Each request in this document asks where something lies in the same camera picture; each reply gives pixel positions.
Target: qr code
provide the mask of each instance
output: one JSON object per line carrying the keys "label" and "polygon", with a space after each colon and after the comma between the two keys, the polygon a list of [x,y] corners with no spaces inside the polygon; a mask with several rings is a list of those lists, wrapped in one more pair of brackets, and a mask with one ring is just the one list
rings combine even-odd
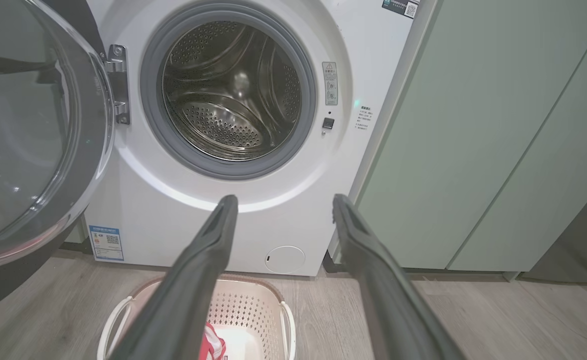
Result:
{"label": "qr code", "polygon": [[418,4],[414,4],[413,2],[408,1],[407,7],[405,9],[405,16],[410,18],[414,18],[416,16],[416,10],[418,9]]}
{"label": "qr code", "polygon": [[107,235],[106,236],[106,243],[107,244],[118,244],[118,237],[114,235]]}

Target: mint green cabinet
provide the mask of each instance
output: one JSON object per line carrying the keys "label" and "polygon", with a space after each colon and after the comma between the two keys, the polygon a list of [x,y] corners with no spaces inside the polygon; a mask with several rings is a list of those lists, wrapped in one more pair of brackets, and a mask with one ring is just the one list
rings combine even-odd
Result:
{"label": "mint green cabinet", "polygon": [[357,201],[401,266],[449,264],[586,50],[587,0],[444,0]]}
{"label": "mint green cabinet", "polygon": [[586,202],[587,52],[450,269],[529,271]]}

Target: warning label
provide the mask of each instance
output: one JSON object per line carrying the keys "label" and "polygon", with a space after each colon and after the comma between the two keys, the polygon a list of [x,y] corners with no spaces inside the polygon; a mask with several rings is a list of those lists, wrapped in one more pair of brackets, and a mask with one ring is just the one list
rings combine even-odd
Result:
{"label": "warning label", "polygon": [[360,111],[358,111],[358,118],[355,119],[355,128],[358,130],[369,130],[369,125],[371,125],[372,118],[374,117],[374,112],[372,111],[371,107],[361,106]]}
{"label": "warning label", "polygon": [[338,105],[338,69],[336,63],[323,62],[325,76],[325,105]]}
{"label": "warning label", "polygon": [[90,225],[89,233],[96,259],[125,260],[117,228]]}

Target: perforated basket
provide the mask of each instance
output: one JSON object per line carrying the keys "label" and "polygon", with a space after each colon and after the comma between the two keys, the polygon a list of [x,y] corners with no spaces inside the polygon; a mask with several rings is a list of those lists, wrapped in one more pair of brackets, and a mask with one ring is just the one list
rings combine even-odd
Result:
{"label": "perforated basket", "polygon": [[[97,360],[111,355],[162,280],[147,282],[115,306],[104,324]],[[207,322],[225,341],[227,360],[296,357],[294,316],[280,292],[267,282],[247,276],[221,276],[211,296]]]}

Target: sticker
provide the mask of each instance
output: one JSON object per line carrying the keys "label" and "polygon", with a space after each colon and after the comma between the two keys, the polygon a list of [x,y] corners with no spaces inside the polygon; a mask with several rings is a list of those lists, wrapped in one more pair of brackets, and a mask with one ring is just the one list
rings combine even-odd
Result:
{"label": "sticker", "polygon": [[382,0],[382,7],[413,19],[416,16],[419,2],[420,0]]}
{"label": "sticker", "polygon": [[358,111],[358,118],[355,119],[355,128],[358,130],[369,130],[369,125],[374,118],[374,112],[371,107],[361,106]]}
{"label": "sticker", "polygon": [[325,76],[325,105],[338,105],[338,69],[336,63],[322,63]]}
{"label": "sticker", "polygon": [[120,244],[120,230],[90,225],[89,232],[96,259],[125,260]]}

